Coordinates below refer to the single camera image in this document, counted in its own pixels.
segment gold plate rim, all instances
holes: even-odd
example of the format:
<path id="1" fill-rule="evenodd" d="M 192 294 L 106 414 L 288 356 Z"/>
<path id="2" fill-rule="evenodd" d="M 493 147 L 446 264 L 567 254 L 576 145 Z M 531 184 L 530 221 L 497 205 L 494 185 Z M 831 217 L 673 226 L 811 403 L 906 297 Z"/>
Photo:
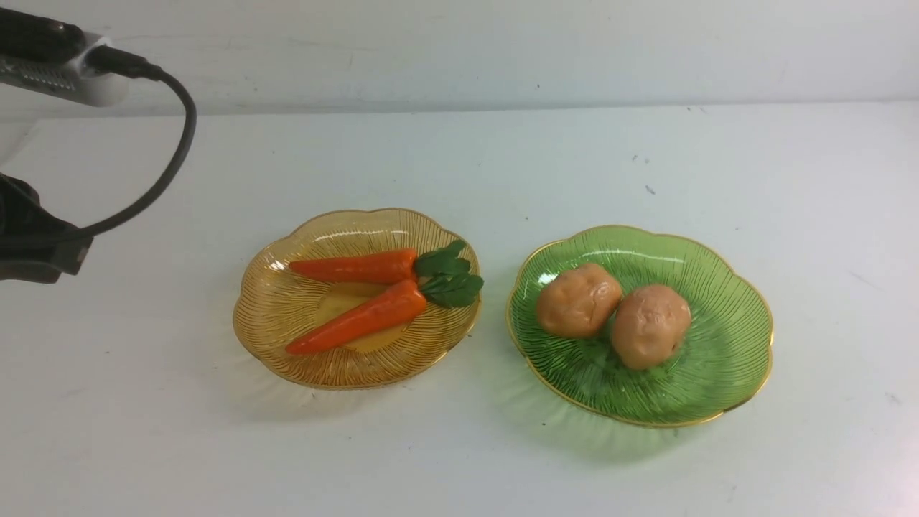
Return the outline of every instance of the gold plate rim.
<path id="1" fill-rule="evenodd" d="M 676 239 L 680 239 L 680 240 L 683 240 L 683 241 L 686 241 L 686 242 L 695 244 L 695 245 L 697 245 L 697 246 L 700 246 L 700 247 L 702 247 L 702 248 L 708 250 L 709 252 L 711 252 L 711 254 L 714 255 L 715 257 L 717 257 L 725 266 L 728 267 L 728 271 L 731 273 L 731 275 L 733 275 L 735 278 L 737 278 L 738 280 L 742 281 L 743 283 L 747 284 L 747 285 L 750 287 L 750 289 L 752 289 L 753 292 L 756 293 L 756 295 L 759 297 L 760 301 L 763 302 L 763 306 L 766 308 L 766 313 L 767 313 L 768 316 L 769 316 L 769 346 L 767 347 L 767 351 L 768 351 L 768 363 L 767 363 L 767 365 L 766 365 L 766 374 L 763 375 L 763 380 L 760 382 L 759 386 L 756 387 L 756 389 L 755 389 L 755 391 L 753 392 L 752 395 L 750 395 L 749 397 L 745 398 L 744 400 L 738 402 L 737 404 L 734 404 L 733 406 L 730 406 L 730 407 L 725 408 L 725 409 L 720 409 L 720 410 L 716 411 L 715 413 L 713 413 L 713 414 L 711 414 L 711 415 L 708 415 L 708 416 L 706 416 L 706 417 L 703 417 L 703 418 L 701 418 L 701 419 L 688 420 L 688 421 L 685 421 L 685 422 L 675 422 L 675 423 L 654 423 L 654 422 L 644 422 L 644 421 L 640 421 L 640 420 L 626 419 L 626 418 L 621 417 L 621 416 L 618 416 L 618 415 L 611 415 L 611 414 L 603 413 L 603 412 L 601 412 L 601 411 L 597 411 L 596 409 L 591 408 L 591 407 L 587 406 L 586 404 L 583 404 L 583 403 L 581 403 L 581 402 L 579 402 L 579 401 L 577 401 L 577 400 L 574 400 L 573 398 L 571 398 L 571 397 L 565 395 L 564 393 L 562 393 L 561 391 L 559 391 L 558 388 L 556 388 L 556 387 L 553 386 L 549 381 L 547 381 L 547 380 L 545 379 L 545 377 L 543 377 L 543 376 L 539 373 L 539 370 L 537 370 L 536 365 L 533 364 L 533 361 L 531 361 L 531 360 L 529 359 L 529 357 L 527 356 L 527 354 L 524 352 L 523 347 L 520 345 L 520 341 L 517 339 L 516 333 L 514 332 L 514 327 L 513 327 L 513 325 L 511 325 L 511 305 L 512 305 L 512 302 L 513 302 L 513 300 L 514 300 L 514 294 L 517 292 L 517 289 L 520 288 L 520 282 L 521 282 L 521 280 L 523 279 L 524 270 L 527 268 L 527 264 L 529 264 L 529 262 L 530 262 L 534 257 L 536 257 L 540 252 L 542 252 L 543 250 L 545 250 L 545 249 L 547 249 L 547 248 L 549 248 L 549 247 L 553 247 L 553 246 L 557 246 L 557 245 L 559 245 L 559 244 L 563 244 L 563 243 L 569 242 L 569 241 L 575 239 L 577 236 L 580 236 L 580 235 L 585 234 L 585 233 L 587 233 L 587 232 L 593 232 L 593 231 L 595 231 L 595 230 L 605 230 L 605 229 L 628 229 L 628 230 L 636 230 L 636 231 L 642 232 L 642 233 L 644 233 L 644 234 L 647 234 L 647 235 L 649 235 L 649 236 L 676 238 Z M 746 280 L 743 276 L 737 274 L 737 271 L 733 268 L 733 266 L 731 265 L 731 263 L 728 262 L 727 260 L 725 260 L 724 257 L 721 256 L 721 254 L 719 254 L 717 251 L 711 249 L 710 247 L 705 246 L 704 244 L 698 242 L 698 241 L 695 240 L 695 239 L 692 239 L 692 238 L 689 238 L 689 237 L 685 237 L 685 236 L 678 236 L 678 235 L 674 235 L 674 234 L 657 234 L 657 233 L 655 233 L 655 232 L 650 232 L 650 231 L 645 230 L 645 229 L 643 229 L 643 228 L 639 228 L 639 227 L 637 227 L 637 226 L 630 226 L 630 225 L 627 225 L 627 224 L 601 224 L 601 225 L 599 225 L 599 226 L 592 226 L 592 227 L 587 228 L 586 230 L 582 230 L 582 231 L 580 231 L 580 232 L 578 232 L 578 233 L 576 233 L 576 234 L 574 234 L 574 235 L 572 235 L 572 236 L 570 236 L 570 237 L 568 237 L 568 238 L 555 240 L 555 241 L 549 242 L 549 243 L 547 243 L 547 244 L 544 244 L 544 245 L 542 245 L 542 246 L 536 248 L 532 253 L 530 253 L 530 254 L 527 256 L 527 259 L 523 261 L 523 265 L 520 266 L 520 270 L 517 272 L 516 280 L 514 281 L 514 287 L 511 289 L 511 293 L 510 293 L 510 295 L 508 295 L 508 297 L 507 297 L 507 305 L 506 305 L 506 308 L 505 308 L 505 325 L 507 326 L 507 331 L 508 331 L 508 333 L 509 333 L 510 336 L 511 336 L 511 340 L 514 341 L 514 345 L 516 346 L 517 351 L 519 351 L 519 352 L 520 352 L 520 355 L 522 355 L 523 358 L 524 358 L 524 360 L 527 361 L 527 366 L 529 366 L 529 369 L 533 372 L 533 374 L 536 375 L 536 377 L 537 377 L 545 386 L 547 386 L 550 390 L 552 390 L 552 392 L 554 392 L 555 395 L 560 396 L 562 399 L 566 400 L 567 402 L 569 402 L 569 403 L 571 403 L 571 404 L 574 404 L 574 405 L 577 406 L 578 408 L 581 408 L 581 409 L 584 409 L 584 410 L 589 411 L 589 412 L 591 412 L 591 413 L 594 413 L 595 415 L 599 415 L 599 416 L 601 416 L 601 417 L 606 417 L 606 418 L 613 419 L 613 420 L 617 420 L 617 421 L 620 421 L 620 422 L 623 422 L 623 423 L 627 423 L 627 424 L 631 424 L 631 425 L 636 425 L 636 426 L 640 426 L 640 427 L 645 427 L 645 428 L 651 428 L 651 429 L 675 429 L 675 428 L 689 427 L 689 426 L 694 426 L 694 425 L 699 425 L 699 424 L 704 424 L 704 423 L 707 423 L 707 422 L 711 422 L 711 421 L 713 421 L 713 420 L 715 420 L 715 419 L 717 419 L 717 418 L 719 418 L 719 417 L 724 416 L 724 414 L 726 414 L 726 413 L 728 413 L 728 412 L 730 412 L 730 411 L 733 411 L 733 410 L 739 408 L 740 406 L 743 406 L 743 405 L 746 404 L 747 402 L 753 400 L 753 398 L 754 398 L 755 396 L 757 396 L 757 395 L 759 394 L 759 392 L 763 391 L 763 388 L 766 387 L 766 382 L 769 380 L 769 376 L 772 375 L 772 343 L 773 343 L 773 340 L 774 340 L 775 335 L 776 335 L 776 328 L 775 328 L 774 319 L 773 319 L 773 317 L 772 317 L 772 309 L 769 308 L 769 303 L 766 301 L 766 298 L 763 296 L 763 294 L 760 293 L 760 291 L 759 291 L 758 289 L 756 289 L 756 286 L 753 285 L 752 283 L 750 283 L 748 280 Z"/>
<path id="2" fill-rule="evenodd" d="M 268 244 L 267 246 L 262 247 L 257 253 L 255 253 L 255 255 L 252 257 L 252 259 L 249 260 L 249 263 L 246 265 L 245 270 L 244 270 L 244 272 L 243 272 L 243 279 L 240 280 L 240 288 L 239 288 L 240 293 L 239 293 L 239 296 L 236 298 L 235 304 L 233 305 L 233 334 L 236 336 L 236 340 L 239 341 L 240 345 L 242 345 L 243 348 L 244 348 L 246 351 L 248 351 L 254 358 L 256 358 L 259 362 L 261 362 L 271 373 L 273 373 L 274 375 L 276 375 L 277 377 L 279 377 L 279 378 L 281 378 L 281 379 L 284 379 L 285 381 L 291 382 L 291 383 L 296 384 L 296 385 L 302 385 L 302 386 L 306 386 L 306 387 L 313 388 L 313 389 L 322 389 L 322 390 L 328 390 L 328 391 L 347 391 L 347 390 L 374 389 L 374 388 L 384 387 L 384 386 L 388 386 L 388 385 L 394 385 L 394 384 L 400 383 L 400 382 L 402 382 L 402 381 L 405 381 L 405 380 L 407 380 L 407 379 L 411 379 L 412 377 L 415 377 L 415 376 L 418 375 L 418 374 L 424 373 L 425 371 L 427 371 L 427 370 L 429 370 L 431 367 L 433 367 L 435 364 L 439 363 L 441 360 L 443 360 L 443 358 L 444 358 L 445 356 L 447 356 L 448 353 L 450 353 L 451 351 L 453 351 L 453 349 L 455 349 L 455 348 L 457 347 L 457 345 L 459 345 L 459 344 L 465 339 L 465 337 L 472 331 L 472 329 L 475 327 L 475 324 L 479 321 L 479 315 L 480 315 L 481 312 L 482 312 L 482 294 L 481 294 L 481 293 L 479 293 L 479 297 L 478 297 L 478 299 L 477 299 L 477 301 L 476 301 L 476 304 L 475 304 L 475 311 L 472 313 L 472 318 L 470 318 L 469 326 L 465 329 L 465 331 L 463 331 L 462 336 L 459 338 L 459 340 L 457 340 L 457 342 L 455 342 L 455 343 L 452 343 L 452 344 L 448 345 L 448 346 L 447 346 L 447 349 L 446 349 L 443 353 L 441 353 L 439 357 L 437 357 L 435 360 L 431 361 L 431 363 L 427 364 L 424 368 L 420 368 L 420 369 L 418 369 L 418 370 L 416 370 L 416 371 L 414 371 L 414 372 L 412 372 L 412 373 L 409 373 L 409 374 L 407 374 L 407 375 L 402 375 L 402 376 L 400 376 L 400 377 L 393 377 L 392 379 L 387 379 L 387 380 L 385 380 L 385 381 L 380 381 L 380 382 L 377 382 L 377 383 L 367 384 L 367 385 L 318 385 L 318 384 L 313 384 L 313 383 L 306 383 L 306 382 L 303 382 L 303 381 L 300 381 L 300 380 L 297 380 L 297 379 L 291 379 L 291 378 L 287 377 L 286 375 L 282 374 L 282 373 L 281 373 L 277 368 L 275 368 L 271 363 L 262 360 L 262 358 L 259 357 L 259 354 L 257 354 L 257 353 L 256 353 L 254 350 L 252 350 L 251 348 L 249 348 L 249 346 L 245 344 L 244 340 L 240 338 L 240 333 L 239 333 L 239 329 L 237 328 L 237 325 L 239 324 L 239 322 L 238 322 L 238 319 L 239 319 L 239 318 L 238 318 L 238 314 L 239 314 L 240 303 L 242 302 L 242 299 L 243 299 L 243 291 L 244 291 L 244 286 L 245 286 L 245 277 L 246 277 L 246 273 L 249 271 L 250 268 L 253 267 L 253 264 L 254 264 L 255 261 L 258 259 L 258 257 L 260 257 L 263 253 L 267 252 L 270 248 L 274 247 L 275 245 L 277 245 L 277 244 L 279 244 L 279 243 L 282 243 L 282 242 L 284 242 L 284 241 L 287 241 L 288 239 L 294 238 L 298 233 L 300 233 L 303 229 L 305 229 L 309 224 L 314 223 L 314 222 L 316 222 L 316 221 L 318 221 L 318 220 L 320 220 L 320 219 L 322 219 L 322 218 L 324 218 L 324 217 L 327 217 L 327 216 L 329 216 L 329 215 L 336 215 L 336 214 L 340 214 L 340 213 L 360 213 L 360 214 L 365 214 L 365 215 L 366 215 L 366 214 L 371 214 L 371 213 L 383 213 L 383 212 L 412 213 L 412 214 L 415 214 L 415 215 L 417 215 L 417 216 L 419 216 L 419 217 L 424 217 L 425 219 L 427 219 L 428 221 L 430 221 L 431 223 L 433 223 L 437 228 L 439 228 L 440 230 L 442 230 L 444 233 L 446 233 L 446 234 L 448 234 L 448 235 L 450 235 L 450 236 L 452 236 L 452 237 L 454 237 L 454 238 L 456 238 L 456 239 L 459 239 L 459 240 L 462 240 L 463 242 L 465 242 L 466 245 L 467 245 L 467 248 L 469 249 L 470 253 L 472 254 L 473 263 L 481 270 L 481 265 L 479 264 L 478 255 L 476 255 L 475 249 L 472 248 L 472 245 L 469 243 L 468 240 L 466 240 L 465 238 L 463 238 L 463 237 L 460 236 L 459 234 L 457 234 L 457 233 L 455 233 L 455 232 L 452 232 L 452 231 L 448 230 L 447 228 L 445 228 L 445 227 L 443 226 L 443 224 L 438 223 L 437 221 L 435 221 L 435 220 L 434 220 L 433 218 L 431 218 L 430 216 L 428 216 L 428 215 L 426 215 L 426 214 L 424 214 L 424 213 L 420 213 L 420 212 L 417 211 L 417 210 L 412 210 L 412 209 L 409 209 L 409 208 L 388 207 L 388 208 L 378 208 L 378 209 L 374 209 L 374 210 L 358 210 L 358 209 L 332 210 L 332 211 L 330 211 L 330 212 L 320 213 L 319 215 L 316 215 L 316 216 L 314 216 L 314 217 L 308 219 L 305 223 L 300 224 L 299 226 L 297 226 L 297 228 L 296 228 L 294 231 L 290 232 L 290 233 L 287 234 L 286 236 L 283 236 L 283 237 L 281 237 L 280 239 L 277 239 L 277 240 L 271 242 L 271 243 Z"/>

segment potato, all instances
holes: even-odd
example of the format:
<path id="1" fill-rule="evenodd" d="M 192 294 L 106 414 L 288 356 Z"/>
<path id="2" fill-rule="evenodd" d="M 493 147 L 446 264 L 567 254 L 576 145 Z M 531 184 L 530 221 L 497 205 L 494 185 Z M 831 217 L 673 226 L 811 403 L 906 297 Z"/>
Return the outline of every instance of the potato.
<path id="1" fill-rule="evenodd" d="M 567 270 L 539 293 L 536 319 L 550 334 L 572 339 L 595 336 L 622 299 L 619 282 L 596 264 Z"/>
<path id="2" fill-rule="evenodd" d="M 646 285 L 627 295 L 613 321 L 612 345 L 632 370 L 647 370 L 670 358 L 692 323 L 689 305 L 665 285 Z"/>

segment glass plate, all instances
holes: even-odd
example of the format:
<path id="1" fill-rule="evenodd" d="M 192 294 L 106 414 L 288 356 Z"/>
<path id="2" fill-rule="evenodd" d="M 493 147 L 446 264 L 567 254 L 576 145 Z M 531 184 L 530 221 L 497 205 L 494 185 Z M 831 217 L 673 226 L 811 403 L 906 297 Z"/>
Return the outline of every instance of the glass plate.
<path id="1" fill-rule="evenodd" d="M 312 281 L 289 271 L 288 264 L 401 247 L 425 253 L 460 238 L 422 213 L 405 209 L 320 215 L 252 259 L 233 311 L 233 330 L 269 370 L 302 385 L 370 388 L 417 375 L 466 337 L 478 317 L 481 297 L 469 307 L 449 310 L 428 304 L 424 313 L 405 327 L 384 330 L 320 354 L 290 355 L 284 351 L 290 341 L 386 287 Z M 460 256 L 470 261 L 471 272 L 479 273 L 471 246 Z"/>
<path id="2" fill-rule="evenodd" d="M 627 369 L 608 341 L 564 339 L 536 320 L 542 288 L 564 270 L 594 262 L 624 293 L 650 283 L 680 293 L 692 326 L 677 354 L 645 372 Z M 680 236 L 599 226 L 537 249 L 507 303 L 511 337 L 540 380 L 569 402 L 648 427 L 715 419 L 750 400 L 772 368 L 772 314 L 762 295 L 715 252 Z"/>

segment carrot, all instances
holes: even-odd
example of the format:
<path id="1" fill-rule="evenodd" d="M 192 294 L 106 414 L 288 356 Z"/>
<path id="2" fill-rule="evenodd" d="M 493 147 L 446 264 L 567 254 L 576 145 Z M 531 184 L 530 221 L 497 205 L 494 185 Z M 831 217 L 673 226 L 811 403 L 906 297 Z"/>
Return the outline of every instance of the carrot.
<path id="1" fill-rule="evenodd" d="M 363 257 L 319 258 L 290 263 L 290 269 L 316 281 L 362 281 L 396 283 L 417 281 L 413 265 L 418 259 L 414 249 L 383 251 Z"/>
<path id="2" fill-rule="evenodd" d="M 377 297 L 294 339 L 286 350 L 300 355 L 340 347 L 374 332 L 411 322 L 425 311 L 428 302 L 446 308 L 472 305 L 482 284 L 481 277 L 469 273 L 435 277 L 421 287 L 415 281 L 400 281 Z"/>
<path id="3" fill-rule="evenodd" d="M 290 270 L 316 281 L 357 281 L 391 285 L 403 280 L 418 281 L 421 277 L 467 273 L 470 263 L 460 258 L 466 247 L 461 240 L 449 246 L 419 256 L 412 248 L 383 251 L 363 257 L 319 258 L 298 260 L 289 264 Z"/>

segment white wall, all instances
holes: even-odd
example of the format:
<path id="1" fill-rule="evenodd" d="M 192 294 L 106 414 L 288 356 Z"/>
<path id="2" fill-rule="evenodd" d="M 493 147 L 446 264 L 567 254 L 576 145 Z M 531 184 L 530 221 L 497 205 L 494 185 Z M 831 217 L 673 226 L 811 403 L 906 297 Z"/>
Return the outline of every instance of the white wall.
<path id="1" fill-rule="evenodd" d="M 204 111 L 919 98 L 917 0 L 2 0 L 103 32 Z M 177 110 L 136 86 L 123 113 Z M 0 118 L 105 114 L 0 89 Z"/>

